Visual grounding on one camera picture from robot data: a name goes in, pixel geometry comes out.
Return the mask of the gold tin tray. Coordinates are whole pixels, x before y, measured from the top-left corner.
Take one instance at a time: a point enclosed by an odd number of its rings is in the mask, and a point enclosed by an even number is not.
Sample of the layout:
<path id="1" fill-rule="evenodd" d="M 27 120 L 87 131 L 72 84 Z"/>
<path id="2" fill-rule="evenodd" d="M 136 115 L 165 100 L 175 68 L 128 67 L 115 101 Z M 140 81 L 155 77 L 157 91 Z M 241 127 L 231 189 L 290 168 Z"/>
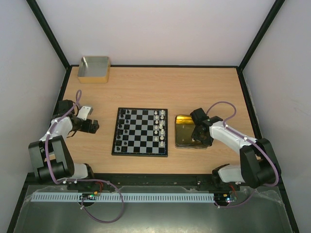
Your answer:
<path id="1" fill-rule="evenodd" d="M 179 149 L 206 149 L 201 142 L 192 139 L 191 134 L 196 125 L 189 115 L 175 117 L 175 146 Z"/>

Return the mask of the black white chess board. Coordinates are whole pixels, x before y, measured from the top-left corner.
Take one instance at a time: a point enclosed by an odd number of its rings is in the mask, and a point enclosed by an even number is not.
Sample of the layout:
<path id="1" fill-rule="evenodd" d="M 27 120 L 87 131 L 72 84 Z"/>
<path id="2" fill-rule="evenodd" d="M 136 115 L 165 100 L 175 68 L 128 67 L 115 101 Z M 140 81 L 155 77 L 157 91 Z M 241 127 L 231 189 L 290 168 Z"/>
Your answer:
<path id="1" fill-rule="evenodd" d="M 168 110 L 118 108 L 111 154 L 167 157 Z"/>

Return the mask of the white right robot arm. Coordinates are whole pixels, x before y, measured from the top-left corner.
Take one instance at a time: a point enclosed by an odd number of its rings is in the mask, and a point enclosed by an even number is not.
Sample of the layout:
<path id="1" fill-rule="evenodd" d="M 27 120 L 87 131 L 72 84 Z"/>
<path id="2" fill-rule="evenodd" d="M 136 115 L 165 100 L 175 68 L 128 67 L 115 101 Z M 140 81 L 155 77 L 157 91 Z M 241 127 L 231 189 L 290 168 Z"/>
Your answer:
<path id="1" fill-rule="evenodd" d="M 258 140 L 230 128 L 224 121 L 203 114 L 191 115 L 195 128 L 191 137 L 210 147 L 218 140 L 235 151 L 240 157 L 239 165 L 226 164 L 213 170 L 212 185 L 223 190 L 229 183 L 244 183 L 251 188 L 275 186 L 279 182 L 280 171 L 273 147 L 267 139 Z"/>

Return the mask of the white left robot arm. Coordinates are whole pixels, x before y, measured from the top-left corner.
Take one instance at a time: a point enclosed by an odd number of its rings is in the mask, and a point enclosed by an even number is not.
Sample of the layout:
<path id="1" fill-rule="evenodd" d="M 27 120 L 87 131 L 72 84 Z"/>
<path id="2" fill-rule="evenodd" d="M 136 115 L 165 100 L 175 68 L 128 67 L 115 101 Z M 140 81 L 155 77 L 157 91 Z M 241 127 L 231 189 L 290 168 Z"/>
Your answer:
<path id="1" fill-rule="evenodd" d="M 92 111 L 91 106 L 80 106 L 72 100 L 56 104 L 47 132 L 28 146 L 34 175 L 40 184 L 77 183 L 79 179 L 94 178 L 90 165 L 75 163 L 66 145 L 70 133 L 96 133 L 98 121 L 87 118 Z"/>

